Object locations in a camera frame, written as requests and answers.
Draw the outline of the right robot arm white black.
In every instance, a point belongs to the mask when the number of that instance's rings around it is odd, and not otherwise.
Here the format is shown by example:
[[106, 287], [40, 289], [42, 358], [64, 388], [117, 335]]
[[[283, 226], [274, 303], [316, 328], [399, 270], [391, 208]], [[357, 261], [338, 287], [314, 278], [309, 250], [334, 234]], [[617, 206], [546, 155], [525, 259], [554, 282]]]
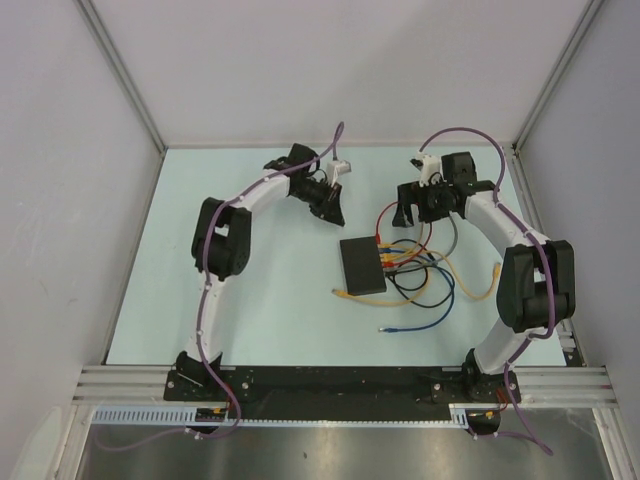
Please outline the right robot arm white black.
[[498, 186], [479, 180], [472, 155], [417, 153], [420, 177], [397, 188], [393, 226], [431, 223], [451, 213], [475, 226], [502, 257], [496, 291], [498, 319], [470, 350], [455, 377], [471, 401], [490, 401], [496, 390], [512, 393], [510, 370], [537, 340], [575, 311], [574, 250], [541, 234], [501, 200]]

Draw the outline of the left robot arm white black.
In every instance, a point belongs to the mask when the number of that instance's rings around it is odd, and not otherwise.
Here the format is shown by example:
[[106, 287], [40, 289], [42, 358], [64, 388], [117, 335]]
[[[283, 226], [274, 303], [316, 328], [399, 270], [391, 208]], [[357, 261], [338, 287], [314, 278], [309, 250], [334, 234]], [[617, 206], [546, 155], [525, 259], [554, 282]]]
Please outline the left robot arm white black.
[[240, 275], [249, 262], [255, 218], [275, 202], [293, 197], [306, 203], [316, 218], [345, 225], [338, 179], [351, 171], [351, 164], [337, 157], [335, 145], [328, 151], [332, 159], [321, 179], [314, 174], [323, 156], [295, 143], [287, 155], [266, 163], [261, 176], [240, 193], [226, 200], [203, 201], [191, 245], [195, 267], [203, 275], [201, 299], [195, 332], [175, 363], [179, 377], [197, 398], [210, 399], [221, 387], [223, 347], [215, 338], [218, 308], [230, 279]]

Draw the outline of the black network switch box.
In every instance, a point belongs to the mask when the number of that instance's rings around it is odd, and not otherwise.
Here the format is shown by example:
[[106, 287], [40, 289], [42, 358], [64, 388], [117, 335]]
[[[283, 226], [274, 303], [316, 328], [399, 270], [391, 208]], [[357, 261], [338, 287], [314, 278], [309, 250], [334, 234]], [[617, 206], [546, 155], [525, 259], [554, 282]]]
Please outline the black network switch box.
[[387, 290], [375, 236], [342, 239], [339, 249], [349, 295], [373, 295]]

